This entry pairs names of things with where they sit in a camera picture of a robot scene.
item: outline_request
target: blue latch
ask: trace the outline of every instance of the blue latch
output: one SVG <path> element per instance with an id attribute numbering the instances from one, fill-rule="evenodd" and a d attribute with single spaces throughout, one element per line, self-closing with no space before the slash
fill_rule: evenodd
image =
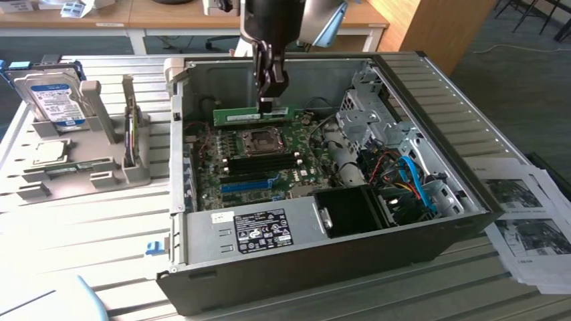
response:
<path id="1" fill-rule="evenodd" d="M 160 255 L 164 254 L 164 241 L 150 241 L 146 243 L 146 251 L 144 255 Z"/>

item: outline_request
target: motherboard chip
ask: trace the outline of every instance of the motherboard chip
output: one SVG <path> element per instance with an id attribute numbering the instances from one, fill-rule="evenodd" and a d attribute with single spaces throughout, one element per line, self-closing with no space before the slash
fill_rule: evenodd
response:
<path id="1" fill-rule="evenodd" d="M 284 142 L 277 128 L 245 131 L 241 135 L 246 156 L 281 154 Z"/>

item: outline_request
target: blue hard drive label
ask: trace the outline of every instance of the blue hard drive label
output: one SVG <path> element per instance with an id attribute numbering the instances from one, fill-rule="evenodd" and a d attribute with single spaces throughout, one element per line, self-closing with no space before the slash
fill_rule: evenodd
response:
<path id="1" fill-rule="evenodd" d="M 68 84 L 57 84 L 57 85 L 37 85 L 30 87 L 34 92 L 48 92 L 50 90 L 68 90 Z"/>
<path id="2" fill-rule="evenodd" d="M 69 98 L 72 89 L 68 84 L 37 85 L 30 91 L 37 106 L 57 126 L 77 126 L 85 122 L 80 105 Z"/>

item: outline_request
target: paper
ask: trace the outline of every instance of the paper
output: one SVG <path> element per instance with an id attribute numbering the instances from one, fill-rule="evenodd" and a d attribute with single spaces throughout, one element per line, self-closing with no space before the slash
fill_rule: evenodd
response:
<path id="1" fill-rule="evenodd" d="M 505 214 L 485 228 L 513 279 L 571 294 L 571 203 L 545 171 L 513 158 L 468 158 Z"/>

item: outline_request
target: desk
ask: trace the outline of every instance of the desk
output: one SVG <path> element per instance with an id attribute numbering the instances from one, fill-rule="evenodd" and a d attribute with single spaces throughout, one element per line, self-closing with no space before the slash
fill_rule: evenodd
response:
<path id="1" fill-rule="evenodd" d="M 338 34 L 366 36 L 362 51 L 376 51 L 386 26 L 386 20 L 366 1 L 350 2 Z M 145 36 L 238 34 L 238 18 L 205 16 L 198 0 L 184 5 L 117 0 L 81 19 L 61 18 L 58 10 L 0 15 L 0 37 L 122 36 L 129 37 L 136 55 L 146 55 Z"/>
<path id="2" fill-rule="evenodd" d="M 338 35 L 365 35 L 362 51 L 376 51 L 386 26 L 386 20 L 366 1 L 350 2 Z M 240 35 L 238 28 L 237 17 L 205 16 L 200 1 L 176 6 L 141 1 L 130 10 L 128 35 L 134 54 L 145 55 L 148 35 Z"/>
<path id="3" fill-rule="evenodd" d="M 133 0 L 117 3 L 84 18 L 62 18 L 58 10 L 0 14 L 0 37 L 126 36 Z"/>

